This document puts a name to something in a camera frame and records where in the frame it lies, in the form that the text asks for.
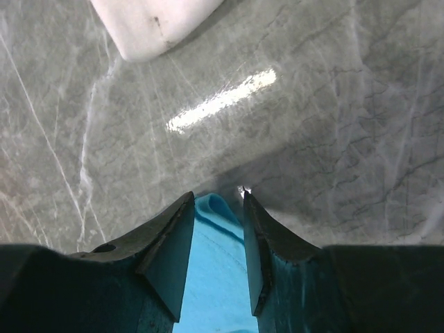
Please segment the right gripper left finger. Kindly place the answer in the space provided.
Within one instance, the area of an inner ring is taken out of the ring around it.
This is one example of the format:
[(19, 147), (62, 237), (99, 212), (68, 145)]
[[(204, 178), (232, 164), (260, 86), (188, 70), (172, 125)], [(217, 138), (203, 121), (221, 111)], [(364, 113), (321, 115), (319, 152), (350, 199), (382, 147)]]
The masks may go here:
[(93, 251), (1, 246), (2, 332), (171, 332), (180, 320), (194, 195)]

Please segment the teal t-shirt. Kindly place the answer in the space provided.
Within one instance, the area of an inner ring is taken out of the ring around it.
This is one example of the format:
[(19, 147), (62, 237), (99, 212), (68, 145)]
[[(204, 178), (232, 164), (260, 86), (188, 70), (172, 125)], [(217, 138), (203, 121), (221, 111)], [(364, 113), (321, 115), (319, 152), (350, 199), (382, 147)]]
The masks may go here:
[(173, 331), (258, 331), (250, 310), (243, 228), (217, 194), (195, 200), (181, 317)]

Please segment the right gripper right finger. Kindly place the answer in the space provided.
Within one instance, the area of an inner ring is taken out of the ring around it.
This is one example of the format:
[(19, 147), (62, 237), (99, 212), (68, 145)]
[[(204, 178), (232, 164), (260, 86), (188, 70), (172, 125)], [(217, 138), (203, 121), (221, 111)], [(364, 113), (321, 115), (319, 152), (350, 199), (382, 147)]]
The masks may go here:
[(250, 306), (260, 332), (442, 332), (442, 246), (319, 248), (244, 195)]

